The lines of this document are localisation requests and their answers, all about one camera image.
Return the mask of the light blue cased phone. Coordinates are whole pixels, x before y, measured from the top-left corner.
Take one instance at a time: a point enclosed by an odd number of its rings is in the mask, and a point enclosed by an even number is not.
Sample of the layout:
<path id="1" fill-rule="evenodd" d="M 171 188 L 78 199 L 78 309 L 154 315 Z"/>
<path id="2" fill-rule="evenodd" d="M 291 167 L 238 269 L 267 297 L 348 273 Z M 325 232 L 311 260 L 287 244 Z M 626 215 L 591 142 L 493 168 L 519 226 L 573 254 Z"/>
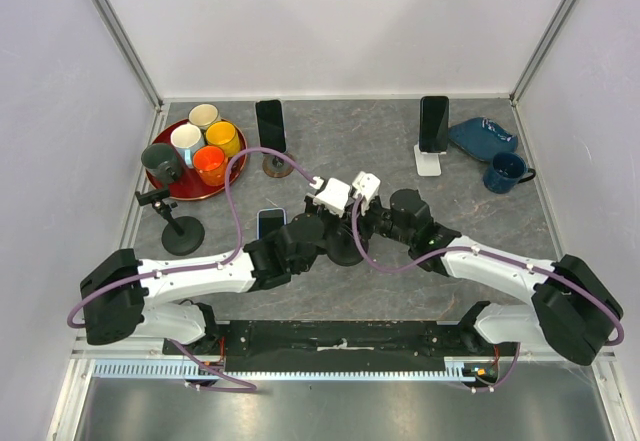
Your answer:
<path id="1" fill-rule="evenodd" d="M 257 237 L 263 239 L 273 232 L 277 232 L 287 222 L 286 211 L 283 208 L 262 209 L 257 213 Z"/>

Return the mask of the black round-base phone stand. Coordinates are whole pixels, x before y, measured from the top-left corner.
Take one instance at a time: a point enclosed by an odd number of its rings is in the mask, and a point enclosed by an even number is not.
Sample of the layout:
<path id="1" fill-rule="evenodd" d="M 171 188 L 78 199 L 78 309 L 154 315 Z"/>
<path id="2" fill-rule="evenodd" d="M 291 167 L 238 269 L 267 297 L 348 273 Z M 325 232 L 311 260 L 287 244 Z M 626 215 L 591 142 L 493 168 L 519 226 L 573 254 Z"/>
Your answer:
<path id="1" fill-rule="evenodd" d="M 163 248 L 172 255 L 186 256 L 196 251 L 205 238 L 203 224 L 192 216 L 174 218 L 172 210 L 177 207 L 175 202 L 167 203 L 170 196 L 168 187 L 154 189 L 146 193 L 135 192 L 135 197 L 141 207 L 151 206 L 165 221 L 166 226 L 161 236 Z"/>

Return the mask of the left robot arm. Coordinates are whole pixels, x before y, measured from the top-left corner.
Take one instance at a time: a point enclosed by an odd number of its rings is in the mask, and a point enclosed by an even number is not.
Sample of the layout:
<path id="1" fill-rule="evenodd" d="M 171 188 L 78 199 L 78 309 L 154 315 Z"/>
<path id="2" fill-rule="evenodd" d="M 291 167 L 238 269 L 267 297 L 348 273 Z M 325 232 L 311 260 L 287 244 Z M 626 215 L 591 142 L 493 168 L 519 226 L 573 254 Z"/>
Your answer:
<path id="1" fill-rule="evenodd" d="M 329 237 L 348 204 L 317 196 L 305 202 L 304 213 L 238 251 L 170 261 L 137 259 L 131 248 L 113 252 L 81 281 L 82 301 L 72 311 L 83 315 L 88 343 L 151 336 L 211 353 L 220 339 L 212 315 L 182 307 L 180 300 L 270 290 L 309 271 L 319 255 L 329 252 Z"/>

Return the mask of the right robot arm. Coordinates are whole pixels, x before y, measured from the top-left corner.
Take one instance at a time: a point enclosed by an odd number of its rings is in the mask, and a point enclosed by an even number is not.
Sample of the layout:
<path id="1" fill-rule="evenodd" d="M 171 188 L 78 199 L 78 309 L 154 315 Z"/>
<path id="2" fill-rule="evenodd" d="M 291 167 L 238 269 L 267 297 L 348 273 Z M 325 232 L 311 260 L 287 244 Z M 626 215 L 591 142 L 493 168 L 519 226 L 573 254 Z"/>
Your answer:
<path id="1" fill-rule="evenodd" d="M 474 305 L 470 322 L 457 332 L 469 354 L 492 344 L 542 344 L 568 361 L 589 365 L 603 348 L 624 339 L 621 305 L 579 257 L 534 259 L 478 243 L 434 221 L 429 205 L 411 189 L 395 192 L 389 206 L 375 193 L 356 191 L 351 225 L 358 250 L 372 235 L 405 245 L 410 261 L 398 272 L 420 268 L 517 299 L 513 306 Z"/>

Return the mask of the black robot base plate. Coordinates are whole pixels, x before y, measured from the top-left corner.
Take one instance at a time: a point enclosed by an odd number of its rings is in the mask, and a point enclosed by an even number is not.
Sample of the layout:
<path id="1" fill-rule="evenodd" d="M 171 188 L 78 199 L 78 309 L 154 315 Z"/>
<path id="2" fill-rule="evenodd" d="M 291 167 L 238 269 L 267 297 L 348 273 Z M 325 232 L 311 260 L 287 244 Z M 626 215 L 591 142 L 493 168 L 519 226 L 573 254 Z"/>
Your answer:
<path id="1" fill-rule="evenodd" d="M 222 355 L 227 371 L 249 373 L 440 371 L 446 357 L 493 359 L 515 348 L 435 321 L 235 320 L 187 346 L 199 359 Z"/>

